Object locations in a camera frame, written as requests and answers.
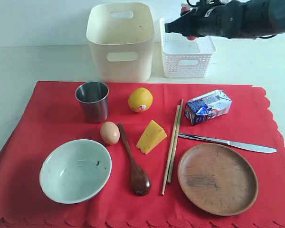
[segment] brown egg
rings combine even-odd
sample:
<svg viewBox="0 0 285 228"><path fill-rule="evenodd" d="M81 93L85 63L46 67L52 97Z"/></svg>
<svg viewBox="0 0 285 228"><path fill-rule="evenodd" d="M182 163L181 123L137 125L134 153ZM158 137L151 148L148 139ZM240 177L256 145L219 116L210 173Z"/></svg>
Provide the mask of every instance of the brown egg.
<svg viewBox="0 0 285 228"><path fill-rule="evenodd" d="M100 128L100 136L106 144L116 144L120 137L119 129L113 122L104 122Z"/></svg>

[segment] metal cup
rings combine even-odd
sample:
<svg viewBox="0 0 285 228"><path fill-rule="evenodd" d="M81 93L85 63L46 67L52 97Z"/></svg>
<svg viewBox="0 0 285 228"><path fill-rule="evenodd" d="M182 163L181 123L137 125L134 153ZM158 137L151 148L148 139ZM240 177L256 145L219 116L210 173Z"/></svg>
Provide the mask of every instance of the metal cup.
<svg viewBox="0 0 285 228"><path fill-rule="evenodd" d="M75 97L89 123L96 124L108 118L109 87L102 82L87 82L77 88Z"/></svg>

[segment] tabletop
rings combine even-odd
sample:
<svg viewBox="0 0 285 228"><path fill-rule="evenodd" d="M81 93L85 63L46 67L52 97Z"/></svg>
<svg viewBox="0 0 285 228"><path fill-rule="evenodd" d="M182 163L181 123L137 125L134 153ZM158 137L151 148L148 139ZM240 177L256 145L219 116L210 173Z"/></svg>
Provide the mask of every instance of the tabletop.
<svg viewBox="0 0 285 228"><path fill-rule="evenodd" d="M285 139L285 38L214 41L217 53L204 78L165 78L154 45L148 83L239 84L263 87ZM97 80L89 47L0 48L0 150L17 126L37 81Z"/></svg>

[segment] cheese wedge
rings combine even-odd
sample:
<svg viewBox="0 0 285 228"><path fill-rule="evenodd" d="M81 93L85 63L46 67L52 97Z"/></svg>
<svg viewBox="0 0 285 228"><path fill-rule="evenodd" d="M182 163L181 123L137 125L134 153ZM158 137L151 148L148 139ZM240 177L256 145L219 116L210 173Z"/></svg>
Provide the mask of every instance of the cheese wedge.
<svg viewBox="0 0 285 228"><path fill-rule="evenodd" d="M166 132L155 121L151 120L141 135L136 147L148 154L155 146L167 137Z"/></svg>

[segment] chopsticks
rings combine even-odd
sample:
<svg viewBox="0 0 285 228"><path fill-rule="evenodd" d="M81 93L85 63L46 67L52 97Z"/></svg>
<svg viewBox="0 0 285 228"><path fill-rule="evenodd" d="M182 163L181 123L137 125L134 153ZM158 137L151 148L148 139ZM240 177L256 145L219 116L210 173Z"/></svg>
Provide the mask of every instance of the chopsticks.
<svg viewBox="0 0 285 228"><path fill-rule="evenodd" d="M165 170L165 175L164 175L164 179L162 183L162 190L161 190L162 195L165 193L167 182L171 183L175 151L176 151L177 139L178 139L180 123L181 123L181 112L182 112L183 102L184 102L184 99L182 99L181 104L177 106L176 113L175 113L174 125L173 125L170 147L169 147L169 152L168 152L168 159L167 159L167 164L166 164L166 170Z"/></svg>

